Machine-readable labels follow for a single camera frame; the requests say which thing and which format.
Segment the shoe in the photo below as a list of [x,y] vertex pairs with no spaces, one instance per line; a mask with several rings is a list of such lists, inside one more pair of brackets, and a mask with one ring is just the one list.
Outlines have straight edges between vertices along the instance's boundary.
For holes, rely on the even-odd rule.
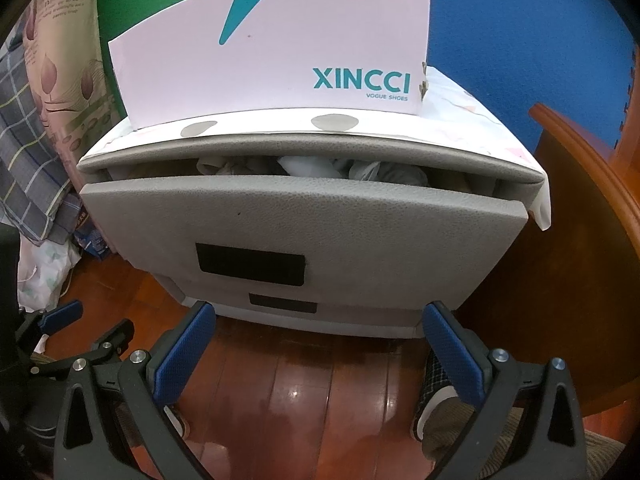
[[414,421],[411,424],[411,436],[418,442],[422,442],[424,425],[436,406],[443,400],[457,396],[456,389],[451,385],[451,381],[449,381],[436,354],[431,351],[424,367],[424,379],[420,388]]
[[189,433],[191,432],[191,427],[189,423],[185,420],[185,418],[180,414],[178,410],[175,409],[175,406],[165,406],[164,414],[171,421],[171,424],[174,426],[175,431],[185,440]]

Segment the wooden floor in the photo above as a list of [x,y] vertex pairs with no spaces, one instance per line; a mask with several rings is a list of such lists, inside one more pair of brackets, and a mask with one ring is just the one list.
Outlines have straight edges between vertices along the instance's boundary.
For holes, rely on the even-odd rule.
[[[47,341],[68,357],[123,317],[136,335],[127,351],[149,349],[187,312],[153,277],[119,256],[85,257],[62,302],[84,316]],[[216,480],[424,480],[433,468],[409,437],[423,340],[382,340],[286,330],[218,318],[216,334],[178,407],[188,444]],[[640,402],[585,419],[626,442]],[[160,478],[144,450],[143,471]]]

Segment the plaid fabric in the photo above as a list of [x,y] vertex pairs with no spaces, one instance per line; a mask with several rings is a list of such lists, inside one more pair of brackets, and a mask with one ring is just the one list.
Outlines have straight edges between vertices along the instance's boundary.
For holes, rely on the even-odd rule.
[[435,352],[432,350],[429,352],[427,364],[424,367],[424,379],[422,380],[420,396],[418,397],[418,403],[415,407],[414,421],[411,427],[412,435],[415,440],[418,440],[419,442],[422,440],[418,434],[418,421],[422,416],[422,412],[424,412],[427,404],[437,391],[445,386],[451,386],[451,381],[449,381],[444,368],[442,368],[440,361],[438,361]]
[[80,199],[40,121],[27,80],[22,24],[0,57],[0,204],[20,232],[38,244],[63,244],[78,220]]

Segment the storage drawer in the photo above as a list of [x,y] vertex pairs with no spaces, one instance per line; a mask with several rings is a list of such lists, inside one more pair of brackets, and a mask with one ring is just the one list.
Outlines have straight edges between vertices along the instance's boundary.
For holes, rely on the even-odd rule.
[[134,266],[171,277],[187,296],[254,308],[256,296],[457,308],[527,221],[518,201],[290,176],[138,178],[87,184],[81,195]]

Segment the screw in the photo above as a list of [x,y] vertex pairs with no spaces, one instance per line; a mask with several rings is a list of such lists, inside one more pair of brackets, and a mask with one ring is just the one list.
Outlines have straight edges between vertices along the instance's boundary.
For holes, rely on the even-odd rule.
[[553,359],[551,359],[551,365],[556,370],[564,370],[566,368],[566,363],[564,362],[564,359],[561,359],[559,357],[554,357]]
[[84,358],[79,358],[74,361],[74,370],[76,372],[83,370],[85,366],[86,366],[86,359]]
[[146,352],[144,350],[136,350],[135,352],[132,352],[131,355],[129,356],[129,359],[131,359],[132,363],[141,363],[142,361],[144,361],[146,358]]
[[499,363],[505,363],[509,360],[509,352],[503,350],[502,348],[496,348],[491,352],[491,357],[493,357]]

